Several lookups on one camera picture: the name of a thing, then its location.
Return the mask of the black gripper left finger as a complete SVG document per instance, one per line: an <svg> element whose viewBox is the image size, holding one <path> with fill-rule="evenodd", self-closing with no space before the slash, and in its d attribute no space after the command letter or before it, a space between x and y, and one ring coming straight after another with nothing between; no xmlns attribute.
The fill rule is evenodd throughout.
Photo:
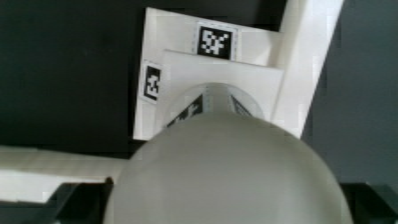
<svg viewBox="0 0 398 224"><path fill-rule="evenodd" d="M113 180L63 183L44 203L33 224L102 224Z"/></svg>

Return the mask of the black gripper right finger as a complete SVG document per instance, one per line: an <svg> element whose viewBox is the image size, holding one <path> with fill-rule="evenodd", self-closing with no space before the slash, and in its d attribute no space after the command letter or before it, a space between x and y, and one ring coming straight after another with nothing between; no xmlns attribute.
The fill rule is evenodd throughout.
<svg viewBox="0 0 398 224"><path fill-rule="evenodd" d="M398 212L365 183L342 183L353 224L398 224Z"/></svg>

